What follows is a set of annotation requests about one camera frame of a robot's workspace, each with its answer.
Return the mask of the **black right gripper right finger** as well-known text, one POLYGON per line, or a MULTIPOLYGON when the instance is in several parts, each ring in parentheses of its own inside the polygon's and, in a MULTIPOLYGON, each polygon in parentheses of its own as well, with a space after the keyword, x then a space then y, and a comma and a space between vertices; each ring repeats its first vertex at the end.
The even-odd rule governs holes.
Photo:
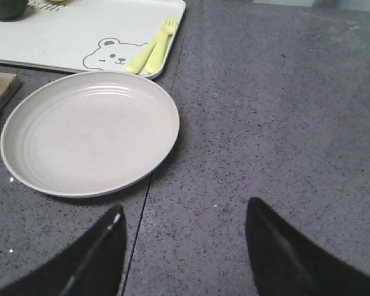
POLYGON ((318 247, 258 197, 245 235, 260 295, 370 295, 370 276, 318 247))

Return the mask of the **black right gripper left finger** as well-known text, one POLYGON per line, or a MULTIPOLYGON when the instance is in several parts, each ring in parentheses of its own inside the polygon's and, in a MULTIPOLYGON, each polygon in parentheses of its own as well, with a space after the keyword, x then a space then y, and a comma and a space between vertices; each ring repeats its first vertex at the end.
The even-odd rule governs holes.
POLYGON ((126 252, 123 207, 111 207, 72 245, 0 295, 116 295, 126 252))

